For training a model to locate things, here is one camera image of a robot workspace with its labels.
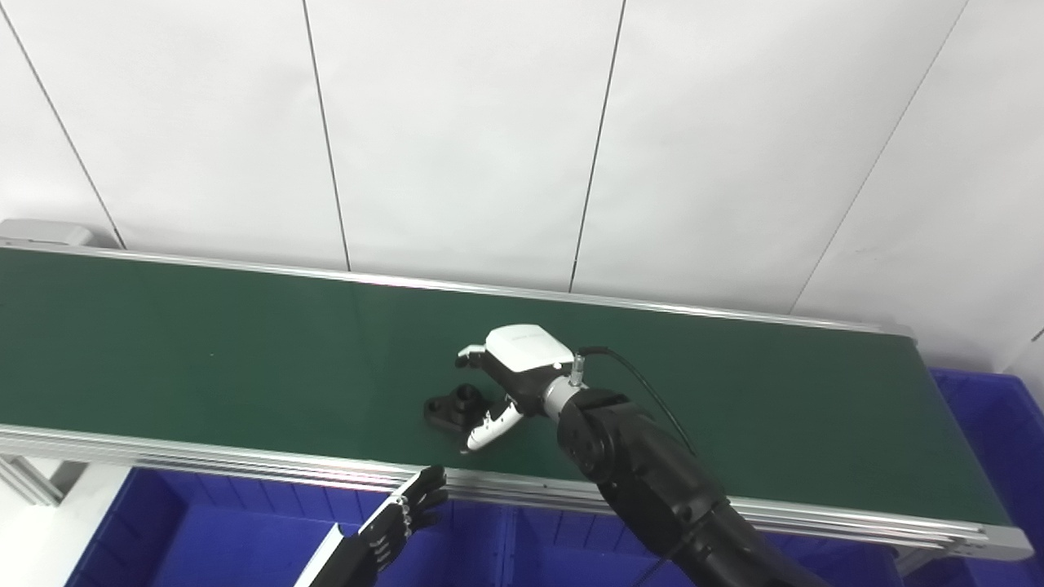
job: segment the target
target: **white wall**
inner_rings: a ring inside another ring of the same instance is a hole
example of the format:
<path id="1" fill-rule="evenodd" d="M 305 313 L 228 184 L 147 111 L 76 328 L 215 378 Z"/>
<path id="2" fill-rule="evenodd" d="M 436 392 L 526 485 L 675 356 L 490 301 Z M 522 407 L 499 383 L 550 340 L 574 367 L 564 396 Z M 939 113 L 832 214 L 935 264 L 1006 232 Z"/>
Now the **white wall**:
<path id="1" fill-rule="evenodd" d="M 1029 0 L 0 5 L 75 147 L 0 28 L 3 216 L 897 322 L 978 369 L 1044 326 Z"/>
<path id="2" fill-rule="evenodd" d="M 0 22 L 0 218 L 112 225 L 6 22 Z"/>
<path id="3" fill-rule="evenodd" d="M 892 320 L 984 370 L 1044 326 L 1041 23 L 1031 0 L 968 5 L 797 312 Z"/>

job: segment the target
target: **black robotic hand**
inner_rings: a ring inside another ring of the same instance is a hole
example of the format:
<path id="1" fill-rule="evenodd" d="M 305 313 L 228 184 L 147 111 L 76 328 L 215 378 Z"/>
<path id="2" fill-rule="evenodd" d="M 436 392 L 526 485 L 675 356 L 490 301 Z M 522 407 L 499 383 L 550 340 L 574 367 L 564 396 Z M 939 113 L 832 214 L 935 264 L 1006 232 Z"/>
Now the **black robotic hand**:
<path id="1" fill-rule="evenodd" d="M 427 467 L 388 495 L 359 532 L 341 534 L 334 525 L 315 549 L 296 587 L 371 587 L 417 531 L 435 524 L 446 501 L 446 471 Z"/>
<path id="2" fill-rule="evenodd" d="M 402 553 L 410 535 L 438 522 L 438 512 L 429 510 L 446 501 L 445 485 L 443 467 L 428 467 L 388 495 L 362 524 L 359 536 L 370 546 L 378 572 Z"/>

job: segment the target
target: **robotic arm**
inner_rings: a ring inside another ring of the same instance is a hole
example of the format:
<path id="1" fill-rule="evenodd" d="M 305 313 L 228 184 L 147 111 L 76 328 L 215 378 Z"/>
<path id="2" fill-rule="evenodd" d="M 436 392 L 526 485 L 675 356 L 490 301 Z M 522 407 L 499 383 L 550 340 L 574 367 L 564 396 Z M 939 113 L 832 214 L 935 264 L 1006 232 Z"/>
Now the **robotic arm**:
<path id="1" fill-rule="evenodd" d="M 442 467 L 426 467 L 392 492 L 357 533 L 346 536 L 333 524 L 294 587 L 373 587 L 409 537 L 438 521 L 429 510 L 446 501 L 445 485 Z"/>
<path id="2" fill-rule="evenodd" d="M 460 351 L 457 366 L 488 373 L 506 392 L 504 401 L 491 405 L 464 385 L 428 400 L 425 415 L 464 432 L 462 452 L 479 450 L 527 416 L 555 421 L 559 446 L 642 544 L 702 587 L 827 587 L 737 514 L 695 456 L 648 413 L 624 395 L 584 384 L 584 355 L 539 326 L 497 328 L 484 346 Z"/>

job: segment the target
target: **blue bin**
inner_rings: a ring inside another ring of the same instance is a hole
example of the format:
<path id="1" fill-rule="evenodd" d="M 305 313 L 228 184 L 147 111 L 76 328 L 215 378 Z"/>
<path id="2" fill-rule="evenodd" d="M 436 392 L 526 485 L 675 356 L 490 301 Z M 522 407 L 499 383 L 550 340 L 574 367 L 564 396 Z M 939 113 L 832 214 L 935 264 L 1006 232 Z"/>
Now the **blue bin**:
<path id="1" fill-rule="evenodd" d="M 1044 415 L 1018 377 L 932 370 L 935 383 L 1012 521 L 1037 551 L 1017 563 L 947 559 L 908 587 L 1044 587 Z"/>
<path id="2" fill-rule="evenodd" d="M 380 493 L 136 469 L 69 587 L 288 587 L 337 522 L 355 530 Z M 379 585 L 628 586 L 656 558 L 614 516 L 450 501 Z M 835 587 L 901 587 L 889 548 L 769 536 Z M 649 587 L 689 585 L 664 565 Z"/>

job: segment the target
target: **wall seam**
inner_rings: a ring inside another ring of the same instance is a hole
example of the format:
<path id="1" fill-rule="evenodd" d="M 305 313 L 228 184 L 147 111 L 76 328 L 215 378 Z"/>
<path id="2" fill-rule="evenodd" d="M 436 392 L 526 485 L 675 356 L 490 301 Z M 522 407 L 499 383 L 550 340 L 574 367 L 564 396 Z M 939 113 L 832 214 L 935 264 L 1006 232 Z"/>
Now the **wall seam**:
<path id="1" fill-rule="evenodd" d="M 352 260 L 348 254 L 348 234 L 345 232 L 345 214 L 340 206 L 340 190 L 337 187 L 337 171 L 333 163 L 333 147 L 330 145 L 330 127 L 327 124 L 326 103 L 323 101 L 323 86 L 319 84 L 319 65 L 315 58 L 315 43 L 312 39 L 312 22 L 308 15 L 308 0 L 301 0 L 305 13 L 305 31 L 308 33 L 308 53 L 312 60 L 312 75 L 315 79 L 315 95 L 319 101 L 319 118 L 323 120 L 323 140 L 326 142 L 327 162 L 330 165 L 330 181 L 333 183 L 333 199 L 337 208 L 337 226 L 340 228 L 340 244 L 345 250 L 345 267 L 352 271 Z"/>
<path id="2" fill-rule="evenodd" d="M 943 37 L 943 42 L 940 43 L 939 49 L 935 50 L 935 54 L 932 55 L 931 61 L 928 62 L 928 67 L 925 68 L 924 74 L 921 76 L 920 81 L 918 81 L 917 87 L 914 88 L 914 92 L 910 94 L 909 99 L 906 100 L 906 104 L 903 107 L 902 112 L 899 113 L 899 117 L 896 119 L 895 125 L 892 127 L 892 131 L 888 133 L 888 136 L 884 139 L 884 142 L 881 144 L 881 148 L 880 150 L 877 151 L 877 157 L 874 158 L 874 162 L 870 165 L 870 168 L 867 170 L 867 174 L 863 177 L 862 182 L 860 182 L 859 187 L 856 188 L 855 195 L 852 196 L 852 201 L 849 202 L 848 208 L 845 209 L 845 213 L 841 215 L 840 220 L 838 220 L 837 226 L 834 227 L 834 232 L 830 235 L 830 239 L 827 240 L 826 246 L 823 248 L 823 252 L 820 254 L 820 258 L 816 259 L 815 264 L 812 265 L 812 269 L 808 272 L 808 277 L 805 279 L 805 283 L 802 284 L 801 289 L 794 297 L 793 303 L 790 304 L 790 309 L 787 310 L 787 313 L 793 313 L 794 308 L 798 307 L 798 302 L 801 301 L 801 297 L 805 294 L 805 289 L 808 288 L 808 284 L 811 283 L 812 278 L 815 277 L 815 273 L 820 269 L 820 265 L 823 264 L 823 259 L 826 258 L 827 252 L 830 251 L 830 246 L 834 243 L 834 240 L 840 233 L 841 227 L 845 226 L 845 221 L 848 220 L 849 214 L 855 207 L 856 201 L 858 201 L 859 196 L 862 195 L 863 188 L 867 187 L 867 183 L 870 181 L 870 178 L 873 177 L 874 170 L 877 169 L 877 164 L 880 163 L 881 157 L 884 155 L 884 151 L 887 150 L 888 145 L 892 143 L 892 138 L 895 137 L 896 131 L 898 131 L 899 126 L 902 124 L 903 118 L 906 117 L 906 112 L 909 110 L 910 104 L 912 104 L 914 100 L 917 98 L 917 95 L 921 91 L 921 87 L 924 86 L 925 79 L 928 78 L 928 74 L 931 72 L 931 69 L 935 66 L 935 61 L 939 60 L 939 55 L 943 52 L 943 48 L 946 47 L 946 43 L 950 40 L 950 36 L 953 34 L 953 29 L 956 28 L 957 23 L 960 22 L 960 17 L 965 15 L 965 8 L 968 7 L 968 3 L 971 0 L 965 0 L 964 5 L 960 6 L 960 11 L 958 11 L 956 18 L 953 19 L 953 23 L 950 25 L 950 29 L 947 30 L 946 36 Z"/>
<path id="3" fill-rule="evenodd" d="M 580 212 L 580 226 L 576 233 L 576 249 L 573 252 L 573 267 L 569 274 L 569 287 L 566 291 L 573 290 L 573 282 L 576 280 L 576 264 L 580 258 L 580 242 L 584 240 L 584 225 L 587 222 L 588 205 L 591 203 L 591 186 L 594 184 L 594 169 L 598 163 L 598 145 L 601 144 L 601 130 L 606 124 L 606 110 L 609 107 L 609 91 L 613 87 L 613 71 L 616 69 L 616 51 L 620 47 L 620 31 L 623 29 L 623 13 L 627 8 L 627 0 L 620 2 L 620 18 L 616 22 L 616 38 L 613 40 L 613 56 L 609 60 L 609 75 L 606 79 L 606 95 L 601 100 L 601 114 L 598 117 L 598 132 L 594 138 L 594 154 L 591 156 L 591 171 L 588 173 L 587 191 L 584 193 L 584 210 Z"/>
<path id="4" fill-rule="evenodd" d="M 62 120 L 62 116 L 58 115 L 57 108 L 54 105 L 54 100 L 51 99 L 51 95 L 47 92 L 47 88 L 44 87 L 44 81 L 40 77 L 40 72 L 37 71 L 37 67 L 32 64 L 32 60 L 29 58 L 29 53 L 26 51 L 25 45 L 22 43 L 22 38 L 19 37 L 18 31 L 15 30 L 15 23 L 11 22 L 10 16 L 7 15 L 7 9 L 4 8 L 2 2 L 0 2 L 0 14 L 3 15 L 3 20 L 7 23 L 7 28 L 10 29 L 11 36 L 15 37 L 15 43 L 18 44 L 18 49 L 21 51 L 22 57 L 25 60 L 26 65 L 29 66 L 29 71 L 32 72 L 33 79 L 37 80 L 37 87 L 40 88 L 40 92 L 44 95 L 44 99 L 47 100 L 47 107 L 51 110 L 51 114 L 54 115 L 54 120 L 57 121 L 58 127 L 62 130 L 62 135 L 66 139 L 66 143 L 68 143 L 69 148 L 72 149 L 72 154 L 76 158 L 76 163 L 79 165 L 80 171 L 84 172 L 87 183 L 91 186 L 91 191 L 94 192 L 94 197 L 98 201 L 98 206 L 101 207 L 101 212 L 105 215 L 105 219 L 109 220 L 109 226 L 113 230 L 113 236 L 116 238 L 116 242 L 119 243 L 120 249 L 126 249 L 123 236 L 116 227 L 116 220 L 113 219 L 113 215 L 110 213 L 109 207 L 101 198 L 101 193 L 98 191 L 98 186 L 94 183 L 94 178 L 92 178 L 91 172 L 87 170 L 87 164 L 84 163 L 84 158 L 80 157 L 79 150 L 76 148 L 75 143 L 73 143 L 72 136 L 69 134 L 69 130 L 66 127 L 65 122 Z"/>

